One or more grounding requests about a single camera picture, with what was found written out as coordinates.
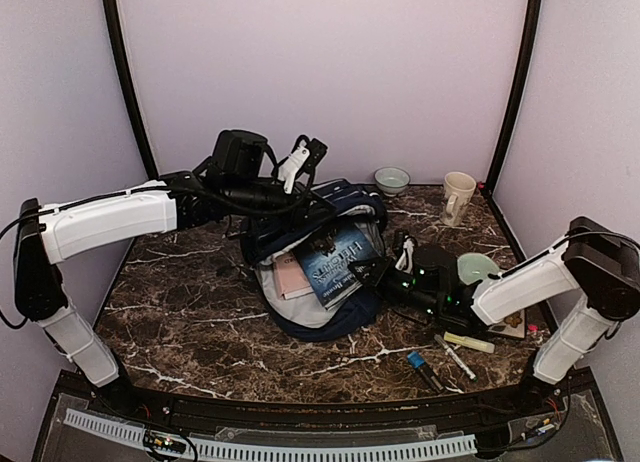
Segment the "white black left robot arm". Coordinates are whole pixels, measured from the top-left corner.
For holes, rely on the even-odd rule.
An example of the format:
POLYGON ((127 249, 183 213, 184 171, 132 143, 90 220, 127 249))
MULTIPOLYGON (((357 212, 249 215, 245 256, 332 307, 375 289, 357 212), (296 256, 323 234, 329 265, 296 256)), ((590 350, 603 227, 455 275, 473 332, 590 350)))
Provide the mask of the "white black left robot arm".
POLYGON ((23 202, 15 230, 14 304, 36 323, 96 388, 120 418, 141 409, 113 351, 77 312, 59 264, 126 239, 188 230, 228 216, 297 216, 310 204, 318 164, 327 146, 299 136, 288 156, 275 157, 268 140, 240 129, 222 131, 210 156, 191 171, 85 199, 42 205, 23 202))

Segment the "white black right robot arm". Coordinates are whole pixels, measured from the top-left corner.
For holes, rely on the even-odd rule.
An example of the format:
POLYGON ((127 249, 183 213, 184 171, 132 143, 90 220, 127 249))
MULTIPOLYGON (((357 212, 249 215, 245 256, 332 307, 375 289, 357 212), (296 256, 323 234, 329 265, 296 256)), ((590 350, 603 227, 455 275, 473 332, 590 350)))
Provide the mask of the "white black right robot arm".
POLYGON ((351 273, 383 299, 414 307, 458 335, 475 335, 507 316, 560 294, 580 294, 574 308, 533 358, 530 376, 510 395, 521 416, 534 414, 549 387, 639 311, 639 244, 581 216, 565 235, 515 267, 462 282, 456 257, 410 236, 395 257, 352 262, 351 273))

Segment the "dark blue novel book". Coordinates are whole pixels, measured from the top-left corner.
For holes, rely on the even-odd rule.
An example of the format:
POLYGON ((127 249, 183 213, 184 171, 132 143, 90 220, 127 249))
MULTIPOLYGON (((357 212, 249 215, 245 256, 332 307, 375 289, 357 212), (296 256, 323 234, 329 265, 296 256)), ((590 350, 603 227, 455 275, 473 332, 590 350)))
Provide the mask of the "dark blue novel book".
POLYGON ((380 255, 378 243, 369 229, 363 217, 338 220, 315 231, 293 249, 325 310, 341 305, 361 287, 348 265, 380 255))

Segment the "pink paperback book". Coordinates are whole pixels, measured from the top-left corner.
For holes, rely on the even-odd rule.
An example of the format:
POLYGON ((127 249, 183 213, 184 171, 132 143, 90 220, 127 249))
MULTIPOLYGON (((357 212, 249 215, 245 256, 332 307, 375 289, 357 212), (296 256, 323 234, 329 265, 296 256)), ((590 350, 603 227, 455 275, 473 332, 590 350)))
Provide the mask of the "pink paperback book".
POLYGON ((274 275, 278 294, 285 300, 313 292, 304 271, 291 252, 282 254, 274 260, 274 275))

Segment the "navy blue student backpack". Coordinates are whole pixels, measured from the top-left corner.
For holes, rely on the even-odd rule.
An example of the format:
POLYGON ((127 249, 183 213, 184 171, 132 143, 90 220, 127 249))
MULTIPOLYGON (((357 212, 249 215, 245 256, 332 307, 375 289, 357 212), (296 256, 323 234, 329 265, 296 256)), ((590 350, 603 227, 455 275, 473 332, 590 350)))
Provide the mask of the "navy blue student backpack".
POLYGON ((317 185, 311 194, 300 221, 286 215, 245 220, 240 248, 276 325, 303 342, 325 342, 373 323, 381 309, 381 298, 349 265, 385 254, 387 211, 377 190, 345 179, 317 185), (284 294, 276 268, 282 256, 298 264, 308 293, 284 294))

